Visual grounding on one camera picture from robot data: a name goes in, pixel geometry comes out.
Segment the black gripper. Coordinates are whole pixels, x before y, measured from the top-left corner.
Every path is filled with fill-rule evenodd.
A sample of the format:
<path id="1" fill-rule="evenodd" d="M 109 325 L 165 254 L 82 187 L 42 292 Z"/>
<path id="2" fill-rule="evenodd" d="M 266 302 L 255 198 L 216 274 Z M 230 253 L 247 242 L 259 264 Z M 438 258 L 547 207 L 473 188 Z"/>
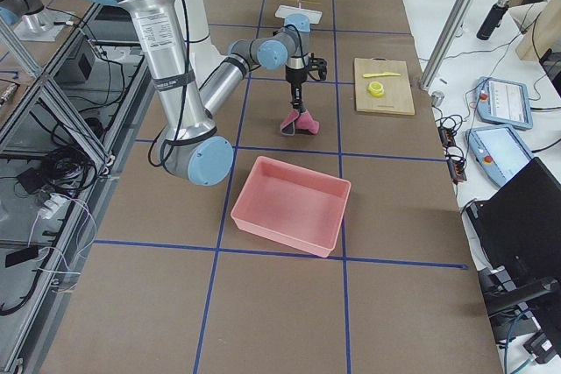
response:
<path id="1" fill-rule="evenodd" d="M 302 99 L 302 85 L 308 79 L 308 67 L 292 68 L 285 66 L 285 79 L 290 84 L 291 104 L 295 111 L 299 114 L 306 112 L 306 107 Z"/>

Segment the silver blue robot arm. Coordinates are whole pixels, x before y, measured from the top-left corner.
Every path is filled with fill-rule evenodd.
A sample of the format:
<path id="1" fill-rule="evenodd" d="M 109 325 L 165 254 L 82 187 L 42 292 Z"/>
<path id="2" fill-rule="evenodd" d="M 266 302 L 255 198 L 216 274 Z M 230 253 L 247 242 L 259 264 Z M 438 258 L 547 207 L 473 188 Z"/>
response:
<path id="1" fill-rule="evenodd" d="M 203 105 L 189 62 L 188 25 L 194 16 L 189 0 L 89 0 L 124 9 L 131 17 L 167 127 L 149 154 L 152 166 L 199 186 L 213 186 L 229 173 L 231 144 L 217 135 Z"/>
<path id="2" fill-rule="evenodd" d="M 238 84 L 253 70 L 285 68 L 287 81 L 300 86 L 307 80 L 311 64 L 309 18 L 293 13 L 271 37 L 241 39 L 199 88 L 208 116 L 215 116 Z"/>

